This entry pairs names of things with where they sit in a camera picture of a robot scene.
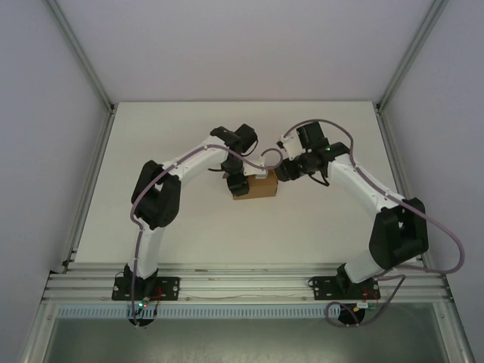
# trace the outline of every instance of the cardboard box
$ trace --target cardboard box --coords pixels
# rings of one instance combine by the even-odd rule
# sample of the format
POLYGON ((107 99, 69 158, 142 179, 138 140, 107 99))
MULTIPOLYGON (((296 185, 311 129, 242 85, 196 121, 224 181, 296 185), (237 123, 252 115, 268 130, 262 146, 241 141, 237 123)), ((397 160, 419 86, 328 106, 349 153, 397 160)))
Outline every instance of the cardboard box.
POLYGON ((257 179, 254 175, 248 177, 249 193, 240 197, 234 197, 234 200, 254 199, 275 197, 278 192, 278 177, 275 176, 274 170, 269 170, 267 178, 257 179))

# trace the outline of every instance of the gray wall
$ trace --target gray wall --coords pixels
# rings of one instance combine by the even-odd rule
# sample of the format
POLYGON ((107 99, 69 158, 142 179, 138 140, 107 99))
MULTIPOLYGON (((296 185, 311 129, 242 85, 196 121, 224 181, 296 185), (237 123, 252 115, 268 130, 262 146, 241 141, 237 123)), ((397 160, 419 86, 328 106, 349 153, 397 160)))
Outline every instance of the gray wall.
POLYGON ((61 263, 105 110, 39 0, 0 5, 0 361, 61 263))
POLYGON ((113 102, 378 101, 432 0, 59 0, 113 102))
MULTIPOLYGON (((467 263, 449 276, 477 361, 484 361, 484 2, 449 2, 387 111, 414 194, 458 233, 467 263)), ((438 266, 457 250, 430 229, 438 266)))

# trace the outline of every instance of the purple cable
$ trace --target purple cable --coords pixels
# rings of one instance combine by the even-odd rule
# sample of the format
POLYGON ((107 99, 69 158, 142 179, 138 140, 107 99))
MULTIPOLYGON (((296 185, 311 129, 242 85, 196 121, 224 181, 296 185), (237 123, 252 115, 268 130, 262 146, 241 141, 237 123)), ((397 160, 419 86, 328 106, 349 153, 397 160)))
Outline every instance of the purple cable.
MULTIPOLYGON (((461 267, 462 267, 462 265, 464 264, 464 261, 465 261, 465 249, 464 249, 464 246, 463 246, 461 240, 459 239, 459 237, 457 237, 457 235, 454 232, 452 232, 451 230, 449 230, 442 223, 436 221, 434 218, 428 216, 425 213, 422 213, 420 210, 418 210, 418 209, 416 209, 416 208, 408 205, 407 203, 401 201, 400 199, 395 198, 391 194, 387 194, 385 190, 383 190, 382 188, 378 187, 378 185, 374 184, 371 181, 371 179, 368 178, 366 176, 366 174, 364 174, 358 168, 358 166, 356 165, 355 157, 353 155, 353 147, 354 147, 354 144, 355 144, 355 140, 353 139, 352 135, 346 129, 344 129, 342 126, 338 125, 337 123, 334 123, 333 121, 329 121, 327 119, 308 119, 306 121, 302 121, 301 123, 297 123, 296 125, 294 125, 293 127, 291 127, 283 135, 283 137, 286 138, 294 129, 296 129, 296 128, 302 126, 302 125, 308 124, 308 123, 327 123, 329 125, 332 125, 332 126, 336 127, 341 132, 343 132, 348 137, 348 139, 349 139, 349 160, 350 160, 351 164, 353 165, 353 168, 355 168, 356 172, 363 178, 363 180, 365 180, 365 182, 368 185, 370 185, 375 191, 377 191, 378 193, 382 194, 383 196, 386 196, 386 198, 390 199, 392 202, 397 203, 398 205, 404 207, 407 210, 410 210, 411 212, 413 212, 417 216, 419 216, 419 217, 427 220, 428 222, 432 223, 433 225, 435 225, 438 229, 444 231, 455 242, 455 244, 457 245, 457 247, 459 249, 459 261, 458 261, 457 265, 455 267, 453 267, 453 268, 448 269, 448 270, 442 270, 442 269, 437 269, 437 268, 427 268, 427 267, 420 267, 420 266, 412 266, 412 265, 400 265, 399 267, 409 268, 409 269, 413 269, 413 270, 420 270, 420 271, 425 271, 425 272, 432 272, 432 273, 441 274, 441 275, 452 274, 452 273, 457 272, 457 271, 459 271, 461 269, 461 267)), ((396 285, 396 288, 394 289, 393 293, 389 296, 388 300, 383 304, 383 306, 381 307, 380 311, 372 319, 370 319, 369 321, 366 321, 365 323, 356 324, 356 325, 349 325, 349 327, 358 327, 358 326, 368 325, 368 324, 376 321, 378 318, 380 318, 380 316, 383 314, 383 312, 386 310, 386 308, 388 308, 388 306, 389 306, 390 302, 392 301, 393 297, 395 297, 397 291, 399 290, 399 288, 403 284, 403 281, 405 280, 406 276, 405 275, 395 275, 395 276, 384 277, 384 275, 386 273, 388 273, 388 271, 385 271, 385 272, 379 274, 376 277, 379 280, 381 280, 381 281, 388 281, 388 280, 393 280, 393 279, 396 279, 396 278, 401 278, 400 282, 396 285)), ((342 306, 345 310, 347 310, 352 315, 352 317, 355 319, 355 321, 358 322, 358 319, 356 318, 356 315, 352 311, 351 308, 349 308, 347 305, 342 304, 340 302, 333 301, 333 302, 330 302, 326 306, 326 309, 325 309, 325 311, 326 311, 325 314, 326 314, 326 317, 327 317, 327 321, 331 325, 333 325, 335 327, 346 327, 346 325, 336 324, 336 323, 332 322, 328 318, 328 316, 329 316, 328 315, 329 308, 331 306, 333 306, 333 305, 342 306)))
POLYGON ((273 166, 260 166, 260 165, 256 165, 256 164, 250 162, 246 158, 244 158, 241 155, 237 154, 235 151, 230 150, 228 147, 221 146, 221 145, 215 145, 215 144, 208 144, 206 146, 200 146, 197 149, 192 150, 191 152, 189 152, 188 154, 186 154, 185 156, 183 156, 182 158, 180 158, 180 160, 177 160, 175 164, 172 164, 169 167, 167 167, 165 170, 163 170, 156 178, 154 178, 150 182, 150 184, 148 184, 146 186, 145 189, 143 189, 143 191, 138 195, 138 197, 136 198, 135 202, 133 203, 133 206, 132 206, 131 211, 129 213, 129 218, 139 227, 139 232, 138 232, 138 237, 136 239, 136 247, 135 247, 135 261, 133 263, 133 276, 132 276, 132 279, 131 279, 131 309, 132 309, 132 312, 133 312, 133 321, 135 322, 135 326, 138 326, 138 319, 136 319, 136 311, 135 311, 135 282, 136 282, 136 271, 138 270, 139 247, 140 247, 141 238, 143 237, 143 232, 144 232, 143 225, 135 218, 136 208, 138 208, 138 204, 141 201, 141 199, 143 199, 143 197, 145 196, 145 194, 166 173, 171 172, 174 168, 178 167, 179 164, 184 163, 186 160, 190 159, 193 155, 196 155, 196 154, 198 154, 201 151, 208 150, 208 149, 212 149, 212 148, 221 149, 221 150, 227 151, 229 154, 234 155, 236 158, 244 161, 246 164, 249 164, 250 166, 253 166, 254 168, 260 169, 260 170, 273 170, 273 169, 276 169, 278 166, 280 166, 280 164, 282 163, 282 160, 284 158, 284 155, 281 153, 280 150, 271 147, 271 148, 269 148, 267 150, 264 150, 261 153, 261 156, 265 155, 269 151, 275 151, 275 152, 277 152, 279 154, 279 157, 280 157, 278 163, 276 165, 273 165, 273 166))

